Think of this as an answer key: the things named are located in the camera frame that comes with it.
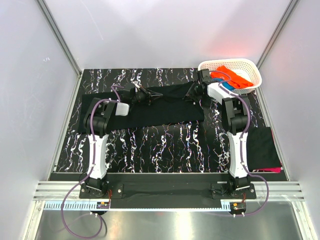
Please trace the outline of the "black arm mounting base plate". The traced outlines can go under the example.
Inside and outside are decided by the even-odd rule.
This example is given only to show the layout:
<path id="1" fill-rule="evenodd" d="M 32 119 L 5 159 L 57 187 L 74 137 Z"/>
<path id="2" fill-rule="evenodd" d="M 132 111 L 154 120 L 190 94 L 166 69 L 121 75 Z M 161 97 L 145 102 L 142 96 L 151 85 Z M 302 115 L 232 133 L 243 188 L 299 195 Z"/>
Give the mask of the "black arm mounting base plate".
<path id="1" fill-rule="evenodd" d="M 111 209 L 178 210 L 222 207 L 221 200 L 256 199 L 248 179 L 227 173 L 109 173 L 102 190 L 82 185 L 81 199 L 110 200 Z"/>

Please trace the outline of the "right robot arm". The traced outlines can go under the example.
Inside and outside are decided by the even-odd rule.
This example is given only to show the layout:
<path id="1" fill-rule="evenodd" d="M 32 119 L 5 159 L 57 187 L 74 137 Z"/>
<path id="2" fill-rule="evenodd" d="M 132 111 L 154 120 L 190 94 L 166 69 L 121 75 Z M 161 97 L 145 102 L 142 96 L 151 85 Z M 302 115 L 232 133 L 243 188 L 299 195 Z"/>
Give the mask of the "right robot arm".
<path id="1" fill-rule="evenodd" d="M 214 80 L 208 69 L 197 71 L 197 79 L 184 96 L 186 101 L 196 101 L 203 96 L 216 100 L 222 107 L 221 122 L 226 131 L 230 146 L 229 179 L 225 187 L 214 193 L 228 194 L 232 198 L 241 198 L 250 189 L 247 162 L 247 139 L 250 126 L 249 102 L 247 96 L 239 95 L 224 86 L 226 80 Z"/>

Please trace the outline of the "black polo shirt blue logo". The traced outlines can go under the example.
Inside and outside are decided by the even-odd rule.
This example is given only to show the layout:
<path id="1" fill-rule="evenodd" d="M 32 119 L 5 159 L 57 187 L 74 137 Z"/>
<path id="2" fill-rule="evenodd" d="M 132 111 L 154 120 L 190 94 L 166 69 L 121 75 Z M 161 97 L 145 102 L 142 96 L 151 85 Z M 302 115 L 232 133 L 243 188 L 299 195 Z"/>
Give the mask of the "black polo shirt blue logo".
<path id="1" fill-rule="evenodd" d="M 186 122 L 202 122 L 204 111 L 198 102 L 183 100 L 191 82 L 168 86 L 153 86 L 148 89 L 163 94 L 162 98 L 147 104 L 130 107 L 127 116 L 115 116 L 111 130 L 173 125 Z"/>

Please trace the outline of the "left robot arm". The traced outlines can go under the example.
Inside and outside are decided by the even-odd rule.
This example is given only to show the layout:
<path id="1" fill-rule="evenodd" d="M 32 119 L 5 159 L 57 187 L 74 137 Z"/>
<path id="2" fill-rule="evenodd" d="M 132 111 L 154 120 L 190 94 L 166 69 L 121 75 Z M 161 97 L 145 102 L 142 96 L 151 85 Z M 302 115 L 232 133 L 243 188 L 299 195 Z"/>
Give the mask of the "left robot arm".
<path id="1" fill-rule="evenodd" d="M 89 140 L 89 167 L 86 176 L 80 180 L 81 191 L 97 197 L 111 197 L 108 189 L 107 167 L 105 164 L 106 144 L 112 131 L 115 117 L 125 117 L 130 108 L 137 104 L 150 105 L 164 97 L 162 93 L 132 83 L 129 87 L 117 86 L 111 89 L 116 99 L 94 98 L 83 119 L 83 127 Z"/>

